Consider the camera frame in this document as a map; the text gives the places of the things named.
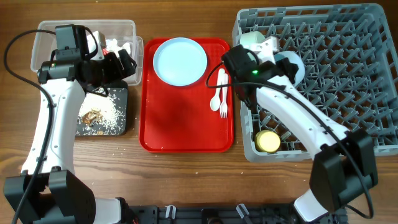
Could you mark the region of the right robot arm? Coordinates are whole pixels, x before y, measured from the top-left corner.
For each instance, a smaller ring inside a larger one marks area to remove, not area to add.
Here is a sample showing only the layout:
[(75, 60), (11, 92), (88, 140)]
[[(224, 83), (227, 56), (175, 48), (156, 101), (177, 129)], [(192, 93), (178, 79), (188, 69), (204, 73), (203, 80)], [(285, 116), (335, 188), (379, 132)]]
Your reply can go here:
[[(335, 122), (297, 91), (294, 83), (305, 73), (302, 59), (292, 51), (237, 45), (222, 55), (221, 65), (228, 72), (225, 86), (234, 87), (247, 106), (271, 112), (310, 154), (310, 188), (293, 203), (301, 221), (317, 221), (342, 207), (372, 219), (369, 191), (378, 183), (373, 140), (364, 129), (350, 131)], [(361, 195), (367, 215), (350, 205)]]

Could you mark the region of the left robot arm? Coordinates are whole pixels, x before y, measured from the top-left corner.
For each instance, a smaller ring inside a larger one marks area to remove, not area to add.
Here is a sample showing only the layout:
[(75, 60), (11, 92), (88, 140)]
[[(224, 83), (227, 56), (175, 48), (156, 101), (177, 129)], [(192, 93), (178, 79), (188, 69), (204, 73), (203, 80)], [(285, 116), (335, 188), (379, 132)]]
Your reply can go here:
[(133, 75), (137, 64), (126, 50), (97, 60), (89, 28), (69, 24), (52, 34), (57, 48), (37, 72), (40, 111), (29, 155), (16, 177), (4, 182), (4, 196), (23, 223), (138, 223), (122, 197), (97, 198), (74, 172), (77, 118), (87, 93)]

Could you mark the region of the white plastic spoon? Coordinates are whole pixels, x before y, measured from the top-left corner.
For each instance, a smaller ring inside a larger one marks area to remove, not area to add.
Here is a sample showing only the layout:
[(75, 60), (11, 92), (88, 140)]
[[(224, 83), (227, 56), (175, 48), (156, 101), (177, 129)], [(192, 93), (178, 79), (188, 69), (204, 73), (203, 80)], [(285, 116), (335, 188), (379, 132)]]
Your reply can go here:
[[(220, 68), (218, 70), (218, 77), (217, 77), (217, 82), (216, 82), (217, 86), (223, 84), (224, 74), (225, 74), (225, 69)], [(212, 99), (210, 101), (210, 108), (211, 108), (212, 111), (217, 111), (219, 109), (219, 107), (220, 107), (220, 104), (221, 104), (220, 91), (221, 91), (220, 87), (216, 88), (215, 95), (212, 97)]]

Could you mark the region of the yellow plastic cup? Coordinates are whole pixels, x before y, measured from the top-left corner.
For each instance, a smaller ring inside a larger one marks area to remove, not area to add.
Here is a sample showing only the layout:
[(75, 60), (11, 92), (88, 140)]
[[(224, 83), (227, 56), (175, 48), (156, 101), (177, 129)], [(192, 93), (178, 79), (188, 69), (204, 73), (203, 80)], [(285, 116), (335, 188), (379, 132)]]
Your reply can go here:
[(260, 131), (255, 136), (255, 145), (259, 152), (275, 153), (279, 150), (280, 144), (279, 135), (270, 130)]

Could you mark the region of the light blue bowl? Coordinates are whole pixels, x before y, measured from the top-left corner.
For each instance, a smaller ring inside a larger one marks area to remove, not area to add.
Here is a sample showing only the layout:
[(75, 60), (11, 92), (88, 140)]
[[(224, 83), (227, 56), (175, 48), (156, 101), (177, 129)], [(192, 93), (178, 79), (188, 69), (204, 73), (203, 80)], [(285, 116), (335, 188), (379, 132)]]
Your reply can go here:
[(284, 72), (293, 86), (297, 86), (305, 75), (305, 66), (298, 54), (282, 51), (274, 55), (276, 65)]

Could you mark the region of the light blue plate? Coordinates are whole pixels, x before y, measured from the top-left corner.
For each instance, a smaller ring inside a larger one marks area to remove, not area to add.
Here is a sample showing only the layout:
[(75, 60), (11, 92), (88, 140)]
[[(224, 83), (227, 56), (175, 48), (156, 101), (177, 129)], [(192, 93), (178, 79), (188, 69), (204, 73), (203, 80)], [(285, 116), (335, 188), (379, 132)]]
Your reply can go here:
[(166, 84), (188, 86), (205, 73), (208, 58), (204, 48), (193, 39), (176, 37), (166, 40), (155, 51), (155, 74)]

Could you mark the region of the brown food scraps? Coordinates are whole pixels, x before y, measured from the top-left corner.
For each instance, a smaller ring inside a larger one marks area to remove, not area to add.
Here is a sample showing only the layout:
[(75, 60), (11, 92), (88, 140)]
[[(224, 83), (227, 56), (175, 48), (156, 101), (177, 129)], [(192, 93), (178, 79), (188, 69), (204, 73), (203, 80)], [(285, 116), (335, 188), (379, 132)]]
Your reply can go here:
[(95, 123), (102, 122), (102, 119), (103, 119), (103, 116), (101, 114), (101, 111), (92, 109), (91, 111), (84, 114), (81, 120), (86, 125), (92, 126)]

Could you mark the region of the pink plastic fork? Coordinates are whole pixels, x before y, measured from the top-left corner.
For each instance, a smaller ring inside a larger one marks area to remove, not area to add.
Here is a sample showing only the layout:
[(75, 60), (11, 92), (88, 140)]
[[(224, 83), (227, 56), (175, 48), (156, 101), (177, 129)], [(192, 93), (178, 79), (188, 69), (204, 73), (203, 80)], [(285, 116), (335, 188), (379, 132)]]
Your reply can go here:
[(225, 85), (225, 86), (222, 88), (222, 102), (221, 102), (221, 105), (220, 105), (220, 116), (223, 119), (226, 119), (227, 116), (228, 116), (227, 115), (228, 114), (228, 105), (227, 105), (227, 95), (228, 95), (228, 87), (227, 87), (227, 85), (228, 85), (228, 81), (229, 81), (228, 75), (225, 73), (224, 74), (224, 80), (222, 82), (222, 84)]

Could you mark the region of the green bowl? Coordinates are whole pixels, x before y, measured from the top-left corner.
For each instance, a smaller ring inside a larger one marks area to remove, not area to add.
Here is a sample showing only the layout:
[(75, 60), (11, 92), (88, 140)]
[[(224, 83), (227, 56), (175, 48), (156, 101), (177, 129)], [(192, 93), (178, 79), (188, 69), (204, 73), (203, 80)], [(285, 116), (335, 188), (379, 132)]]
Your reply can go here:
[(251, 45), (251, 44), (260, 44), (264, 42), (266, 38), (259, 31), (252, 31), (248, 33), (244, 33), (239, 38), (239, 43), (243, 46)]

